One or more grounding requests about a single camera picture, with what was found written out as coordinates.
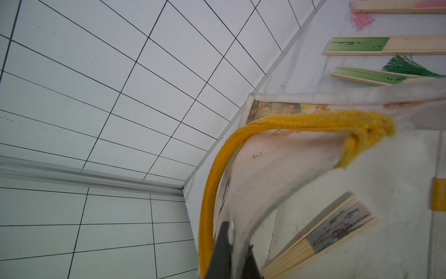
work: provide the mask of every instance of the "black object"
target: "black object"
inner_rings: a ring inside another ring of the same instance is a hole
[[[223,222],[212,253],[211,262],[204,279],[231,279],[232,245],[228,241],[229,222]],[[261,279],[257,264],[252,254],[252,246],[245,258],[241,279]]]

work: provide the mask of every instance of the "yellow bag handle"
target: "yellow bag handle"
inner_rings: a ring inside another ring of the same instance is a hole
[[[272,129],[350,133],[350,137],[344,142],[344,152],[336,167],[346,167],[361,152],[374,146],[383,137],[393,136],[396,131],[395,123],[390,116],[357,110],[274,115],[258,119],[236,130],[218,152],[204,189],[198,232],[198,258],[202,278],[206,275],[214,251],[215,198],[226,164],[246,139],[256,133]]]

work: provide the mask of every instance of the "green tassel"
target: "green tassel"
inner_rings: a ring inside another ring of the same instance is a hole
[[[412,57],[408,58],[407,56],[399,55],[394,56],[392,59],[390,59],[387,65],[383,67],[383,70],[401,74],[429,76],[433,78],[446,77],[446,75],[433,73],[420,64],[415,63],[412,60]]]

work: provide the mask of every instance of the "white tile wall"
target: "white tile wall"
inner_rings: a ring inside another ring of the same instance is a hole
[[[197,272],[183,198],[0,179],[0,199],[0,278],[187,279]],[[152,224],[152,214],[163,223]]]
[[[0,155],[182,185],[313,9],[4,0]]]

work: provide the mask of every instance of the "pink tassel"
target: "pink tassel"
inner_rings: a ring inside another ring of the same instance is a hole
[[[359,0],[353,0],[350,2],[350,9],[351,9],[351,20],[350,22],[353,22],[356,26],[356,29],[362,30],[367,25],[371,24],[375,19],[368,15],[368,13],[365,12],[354,12],[353,10],[356,7],[356,4]]]

